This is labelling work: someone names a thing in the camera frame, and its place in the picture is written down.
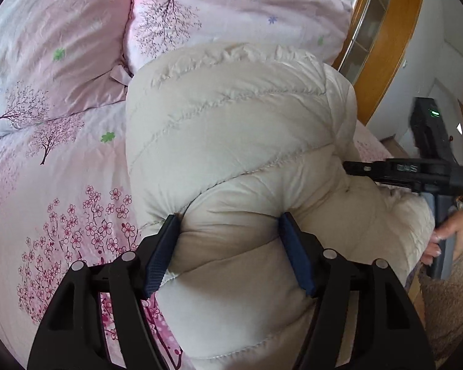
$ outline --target pink pillow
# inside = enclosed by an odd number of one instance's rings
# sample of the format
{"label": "pink pillow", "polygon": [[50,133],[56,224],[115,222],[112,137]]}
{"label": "pink pillow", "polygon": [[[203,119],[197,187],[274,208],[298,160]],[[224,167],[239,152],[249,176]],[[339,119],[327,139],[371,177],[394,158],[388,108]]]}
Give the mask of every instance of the pink pillow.
{"label": "pink pillow", "polygon": [[133,73],[166,51],[216,40],[304,48],[331,64],[346,38],[341,0],[134,0],[125,53]]}
{"label": "pink pillow", "polygon": [[131,0],[4,0],[0,5],[0,136],[123,100]]}

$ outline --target pink bedsheet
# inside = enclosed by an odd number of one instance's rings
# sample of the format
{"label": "pink bedsheet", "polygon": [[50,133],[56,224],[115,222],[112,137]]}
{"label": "pink bedsheet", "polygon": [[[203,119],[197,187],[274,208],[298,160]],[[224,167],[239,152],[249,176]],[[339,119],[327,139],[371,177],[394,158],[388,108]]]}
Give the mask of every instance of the pink bedsheet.
{"label": "pink bedsheet", "polygon": [[[0,139],[0,338],[24,367],[69,265],[110,262],[143,237],[126,168],[124,107],[87,110]],[[361,124],[355,142],[364,161],[390,157]],[[155,296],[143,306],[169,367],[193,368]],[[102,319],[111,359],[123,365],[108,295]]]}

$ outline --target beige sweater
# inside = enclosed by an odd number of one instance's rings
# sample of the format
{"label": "beige sweater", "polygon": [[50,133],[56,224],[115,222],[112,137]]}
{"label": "beige sweater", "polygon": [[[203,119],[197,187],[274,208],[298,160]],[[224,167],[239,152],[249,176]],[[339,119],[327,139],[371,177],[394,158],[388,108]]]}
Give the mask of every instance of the beige sweater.
{"label": "beige sweater", "polygon": [[419,275],[425,304],[426,332],[436,361],[448,358],[463,339],[463,254],[447,281]]}

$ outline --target wooden furniture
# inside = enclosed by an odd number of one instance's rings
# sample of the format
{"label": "wooden furniture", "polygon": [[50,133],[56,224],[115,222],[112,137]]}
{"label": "wooden furniture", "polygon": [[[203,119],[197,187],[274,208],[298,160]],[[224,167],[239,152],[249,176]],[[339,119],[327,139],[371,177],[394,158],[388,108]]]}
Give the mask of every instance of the wooden furniture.
{"label": "wooden furniture", "polygon": [[[339,70],[349,57],[358,32],[363,28],[370,1],[356,1],[348,36],[334,68]],[[353,84],[358,101],[357,116],[363,124],[369,121],[398,71],[417,24],[422,0],[389,0],[384,5],[384,18],[373,42],[365,47],[367,54]]]}

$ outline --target blue gripper pad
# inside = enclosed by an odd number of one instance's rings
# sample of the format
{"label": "blue gripper pad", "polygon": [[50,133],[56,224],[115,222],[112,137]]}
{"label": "blue gripper pad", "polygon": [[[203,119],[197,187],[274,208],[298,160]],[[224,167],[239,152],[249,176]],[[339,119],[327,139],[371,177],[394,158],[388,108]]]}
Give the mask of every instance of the blue gripper pad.
{"label": "blue gripper pad", "polygon": [[143,240],[151,238],[148,242],[155,245],[146,265],[146,279],[144,281],[146,299],[149,299],[159,289],[180,235],[180,222],[178,218],[172,217],[172,219],[166,220],[157,235],[148,236]]}
{"label": "blue gripper pad", "polygon": [[312,274],[311,260],[300,239],[302,232],[290,213],[284,213],[279,218],[279,236],[283,242],[299,287],[304,289],[307,295],[314,296],[315,281],[314,274]]}

